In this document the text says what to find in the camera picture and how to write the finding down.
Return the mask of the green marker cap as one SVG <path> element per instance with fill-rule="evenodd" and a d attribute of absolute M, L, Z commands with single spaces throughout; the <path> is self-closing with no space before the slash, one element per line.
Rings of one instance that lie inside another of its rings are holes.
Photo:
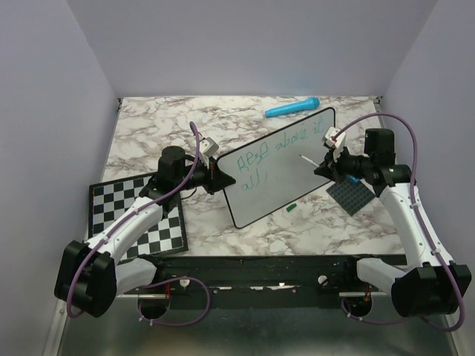
<path fill-rule="evenodd" d="M 290 211 L 292 211 L 293 209 L 295 209 L 296 206 L 297 206 L 296 203 L 292 203 L 292 204 L 290 204 L 289 206 L 286 207 L 286 211 L 287 211 L 287 212 L 290 212 Z"/>

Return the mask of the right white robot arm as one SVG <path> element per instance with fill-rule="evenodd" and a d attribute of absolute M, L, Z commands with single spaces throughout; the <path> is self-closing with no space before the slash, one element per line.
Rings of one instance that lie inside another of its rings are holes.
<path fill-rule="evenodd" d="M 355 156 L 345 146 L 346 135 L 336 128 L 324 134 L 328 153 L 314 170 L 333 182 L 349 176 L 363 179 L 387 209 L 402 241 L 407 270 L 378 257 L 362 257 L 341 273 L 343 285 L 352 291 L 369 283 L 390 295 L 402 317 L 453 314 L 458 298 L 470 282 L 471 272 L 458 265 L 436 236 L 419 199 L 419 191 L 407 165 L 396 163 L 394 133 L 374 128 L 365 132 L 364 154 Z"/>

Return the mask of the green whiteboard marker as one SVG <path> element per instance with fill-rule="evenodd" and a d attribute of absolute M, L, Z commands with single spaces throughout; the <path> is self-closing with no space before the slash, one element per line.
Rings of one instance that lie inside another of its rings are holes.
<path fill-rule="evenodd" d="M 311 160 L 310 158 L 306 157 L 306 156 L 303 156 L 303 155 L 299 155 L 300 158 L 302 158 L 303 160 L 305 160 L 306 162 L 310 163 L 311 165 L 315 166 L 315 167 L 318 167 L 319 164 L 314 162 L 313 160 Z"/>

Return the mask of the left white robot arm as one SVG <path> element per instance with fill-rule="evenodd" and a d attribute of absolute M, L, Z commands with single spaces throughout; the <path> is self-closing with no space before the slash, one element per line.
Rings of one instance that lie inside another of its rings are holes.
<path fill-rule="evenodd" d="M 214 194 L 236 182 L 217 167 L 217 150 L 210 139 L 204 139 L 194 155 L 168 146 L 158 160 L 157 172 L 122 216 L 87 242 L 73 241 L 65 247 L 54 294 L 65 301 L 69 317 L 82 313 L 100 317 L 123 292 L 142 286 L 155 293 L 164 286 L 165 276 L 151 258 L 119 261 L 150 227 L 169 215 L 181 200 L 182 190 L 202 187 Z"/>

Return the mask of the black framed whiteboard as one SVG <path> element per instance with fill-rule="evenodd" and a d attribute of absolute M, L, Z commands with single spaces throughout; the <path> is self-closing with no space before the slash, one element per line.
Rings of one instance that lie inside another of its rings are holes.
<path fill-rule="evenodd" d="M 314 175 L 327 149 L 322 139 L 335 126 L 335 109 L 325 108 L 229 151 L 217 159 L 222 172 L 236 179 L 224 189 L 236 228 L 244 228 L 329 182 Z"/>

